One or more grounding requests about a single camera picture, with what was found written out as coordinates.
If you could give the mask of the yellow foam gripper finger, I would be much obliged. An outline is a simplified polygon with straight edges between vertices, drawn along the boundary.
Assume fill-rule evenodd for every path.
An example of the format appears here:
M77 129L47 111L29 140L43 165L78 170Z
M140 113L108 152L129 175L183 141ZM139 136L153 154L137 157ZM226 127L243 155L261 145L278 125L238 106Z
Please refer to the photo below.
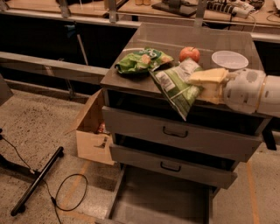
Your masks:
M190 75L188 83L202 86L204 84L221 84L237 76L237 73L230 73L225 68L213 68L204 71L194 72Z
M202 87L203 90L199 95L201 100L205 102L211 102L213 104L223 103L223 86L221 84L207 83L203 84Z

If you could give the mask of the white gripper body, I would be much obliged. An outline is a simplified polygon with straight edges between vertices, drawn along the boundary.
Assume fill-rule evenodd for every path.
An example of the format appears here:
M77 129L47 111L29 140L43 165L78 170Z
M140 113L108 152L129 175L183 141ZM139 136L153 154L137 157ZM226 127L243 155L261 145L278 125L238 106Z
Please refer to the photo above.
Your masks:
M229 74L223 88L223 101L232 110L246 114L256 112L266 74L262 70L240 69Z

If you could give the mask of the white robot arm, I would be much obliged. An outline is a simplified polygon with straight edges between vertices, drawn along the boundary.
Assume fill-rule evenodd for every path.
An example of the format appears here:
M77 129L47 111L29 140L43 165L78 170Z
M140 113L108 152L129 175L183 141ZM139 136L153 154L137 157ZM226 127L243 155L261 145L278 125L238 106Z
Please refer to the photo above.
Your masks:
M279 76L249 68L233 72L214 68L194 72L187 82L203 87L199 96L203 101L226 104L245 114L280 117Z

